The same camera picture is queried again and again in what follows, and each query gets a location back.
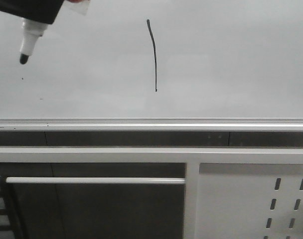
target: whiteboard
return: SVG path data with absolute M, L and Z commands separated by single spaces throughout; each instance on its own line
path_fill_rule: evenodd
M 303 0 L 92 0 L 21 39 L 0 12 L 0 119 L 303 118 Z

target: white surface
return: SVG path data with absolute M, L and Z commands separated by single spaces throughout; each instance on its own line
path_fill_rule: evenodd
M 34 184 L 185 184 L 184 178 L 43 178 L 8 177 L 7 183 Z
M 303 165 L 201 164 L 199 173 L 197 239 L 303 239 Z
M 20 24 L 0 12 L 0 119 L 303 118 L 303 0 L 93 0 L 26 66 Z

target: perforated metal panel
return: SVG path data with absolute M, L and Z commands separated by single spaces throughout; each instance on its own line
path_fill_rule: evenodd
M 198 239 L 303 239 L 303 165 L 200 164 Z

